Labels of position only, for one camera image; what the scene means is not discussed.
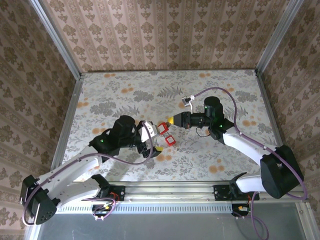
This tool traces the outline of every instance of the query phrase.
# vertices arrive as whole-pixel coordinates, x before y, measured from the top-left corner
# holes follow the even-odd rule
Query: floral tablecloth
[[[86,73],[82,93],[73,119],[63,162],[68,161],[95,136],[111,128],[121,115],[132,116],[156,124],[183,111],[181,97],[203,89],[219,86],[231,92],[237,102],[239,128],[256,139],[276,144],[266,107],[253,70],[188,70]],[[225,116],[232,120],[234,106],[222,91],[207,91],[193,105],[203,112],[208,96],[220,98]],[[195,128],[171,126],[169,132],[176,140],[167,146],[165,139],[154,139],[164,147],[162,154],[143,165],[131,166],[108,160],[91,169],[78,180],[102,174],[108,181],[218,181],[230,180],[242,172],[253,173],[258,166],[237,150],[211,137],[199,137]],[[206,128],[198,130],[207,135]],[[143,161],[136,149],[122,149],[119,158],[131,162]]]

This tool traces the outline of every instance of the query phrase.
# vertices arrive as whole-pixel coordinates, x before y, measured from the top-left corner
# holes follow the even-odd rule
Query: yellow object
[[[173,116],[168,118],[168,123],[170,123],[172,125],[174,124],[174,117]]]
[[[164,150],[164,148],[162,146],[156,146],[155,149],[160,152],[162,152]]]

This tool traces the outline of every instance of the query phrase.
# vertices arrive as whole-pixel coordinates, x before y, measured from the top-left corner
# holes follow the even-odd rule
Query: floral wallpaper
[[[20,190],[51,166],[75,79],[28,1],[0,1],[0,239],[23,239]]]
[[[263,74],[282,139],[304,173],[320,226],[320,1],[303,2]]]
[[[254,69],[288,0],[43,0],[82,72]]]
[[[212,86],[226,88],[233,94],[238,104],[238,125],[244,132],[262,142],[276,144],[254,70],[87,73],[64,162],[87,146],[95,136],[112,128],[121,115],[132,116],[136,124],[140,120],[148,120],[158,125],[170,116],[190,110],[184,108],[181,97]],[[219,97],[226,117],[233,118],[233,103],[222,91],[208,91],[199,96],[194,101],[195,112],[204,111],[204,99],[208,96]],[[208,134],[207,128],[198,132],[201,136]],[[158,136],[154,144],[164,147],[164,150],[145,164],[131,166],[109,160],[78,180],[102,174],[108,181],[218,181],[259,170],[253,160],[234,148],[211,137],[199,137],[195,128],[172,125],[169,133],[176,144],[169,147],[164,137]],[[136,163],[143,161],[136,149],[121,149],[119,158]]]

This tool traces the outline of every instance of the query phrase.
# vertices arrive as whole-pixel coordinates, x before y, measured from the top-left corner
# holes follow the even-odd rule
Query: aluminum frame
[[[297,12],[299,11],[304,0],[290,0],[283,15],[281,16],[278,25],[276,26],[263,54],[256,65],[256,69],[261,74],[266,69],[272,56],[275,54],[280,42],[285,36],[289,26],[293,22]]]
[[[83,76],[81,76],[81,78],[75,82],[75,86],[72,92],[72,97],[69,103],[68,110],[65,115],[63,126],[62,126],[61,135],[53,156],[53,160],[50,168],[51,171],[59,167],[63,162],[72,123],[74,121],[74,116],[77,109],[77,104],[82,91],[83,82],[84,82]]]
[[[319,240],[320,230],[317,226],[317,222],[312,212],[310,203],[297,202],[296,209],[299,213],[302,228],[307,240]]]

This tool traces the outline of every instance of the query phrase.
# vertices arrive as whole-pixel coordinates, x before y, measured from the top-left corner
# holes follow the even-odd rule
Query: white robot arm
[[[220,87],[212,89],[225,91]],[[228,94],[235,104],[233,97],[230,93]],[[195,99],[195,96],[183,97],[184,106],[192,106],[191,101]],[[238,196],[247,196],[249,192],[267,192],[273,198],[279,199],[304,179],[296,158],[288,146],[276,147],[262,144],[246,136],[238,129],[235,122],[225,118],[223,106],[215,96],[209,96],[204,100],[204,112],[194,113],[191,108],[191,111],[184,111],[168,118],[168,122],[185,129],[208,127],[213,139],[237,149],[260,166],[259,172],[252,174],[244,172],[230,180],[229,200],[237,200]]]
[[[88,198],[108,198],[110,194],[125,190],[124,186],[111,186],[100,174],[91,176],[84,182],[78,182],[69,186],[83,173],[94,167],[98,167],[109,158],[113,158],[126,164],[128,163],[113,156],[117,156],[121,148],[136,147],[139,154],[150,159],[161,153],[161,149],[147,148],[145,141],[159,134],[157,126],[152,122],[141,121],[138,126],[135,120],[126,115],[117,119],[112,128],[107,129],[101,135],[96,136],[89,145],[58,168],[39,176],[35,179],[32,175],[22,182],[20,202],[24,206],[33,223],[42,224],[52,218],[57,209],[71,201],[81,201]]]

